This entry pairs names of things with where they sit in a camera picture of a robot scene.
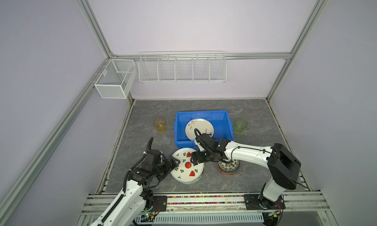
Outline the white watermelon pattern plate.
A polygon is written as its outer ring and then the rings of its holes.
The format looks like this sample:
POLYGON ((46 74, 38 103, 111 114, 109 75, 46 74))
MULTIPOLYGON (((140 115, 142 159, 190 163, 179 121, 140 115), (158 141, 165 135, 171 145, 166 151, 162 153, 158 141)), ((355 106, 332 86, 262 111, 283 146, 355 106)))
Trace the white watermelon pattern plate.
POLYGON ((196 152, 196 150, 186 147, 180 148, 173 153, 173 157, 180 161, 178 167, 170 173, 176 181, 183 184, 192 184, 199 181, 202 177, 205 164, 194 165, 191 163, 190 159, 193 152, 196 152))

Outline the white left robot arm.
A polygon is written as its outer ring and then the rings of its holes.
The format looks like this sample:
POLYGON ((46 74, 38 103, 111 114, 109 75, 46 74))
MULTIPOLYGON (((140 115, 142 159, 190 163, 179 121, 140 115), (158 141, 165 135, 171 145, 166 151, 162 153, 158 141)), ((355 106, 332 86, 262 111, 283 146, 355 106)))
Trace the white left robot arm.
POLYGON ((129 226, 139 213, 152 207, 154 186, 150 184, 154 180, 160 183, 181 163, 152 149, 153 140, 150 138, 143 156, 126 172, 121 191, 93 226, 129 226))

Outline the white floral painted plate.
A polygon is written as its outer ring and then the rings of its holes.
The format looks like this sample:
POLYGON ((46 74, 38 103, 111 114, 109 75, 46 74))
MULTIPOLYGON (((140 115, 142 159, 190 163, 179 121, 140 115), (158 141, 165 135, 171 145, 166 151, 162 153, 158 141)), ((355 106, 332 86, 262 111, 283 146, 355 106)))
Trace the white floral painted plate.
POLYGON ((196 139, 194 132, 195 129, 198 129, 201 134, 206 133, 210 135, 210 137, 213 137, 215 132, 213 125, 208 120, 193 119, 189 121, 185 127, 185 134, 191 141, 194 141, 196 139))

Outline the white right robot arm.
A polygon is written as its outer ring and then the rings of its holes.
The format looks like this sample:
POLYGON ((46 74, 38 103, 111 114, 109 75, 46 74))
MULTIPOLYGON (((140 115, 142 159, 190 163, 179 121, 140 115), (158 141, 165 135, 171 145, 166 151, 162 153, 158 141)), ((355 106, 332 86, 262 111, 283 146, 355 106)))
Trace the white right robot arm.
POLYGON ((197 128, 194 134, 200 150, 191 154, 193 165, 207 162, 231 164, 237 160, 263 167, 269 170, 270 179, 260 194, 251 197, 248 205, 262 210, 285 209, 282 195, 286 190, 296 189, 301 162, 283 144, 254 146, 227 139, 216 140, 197 128))

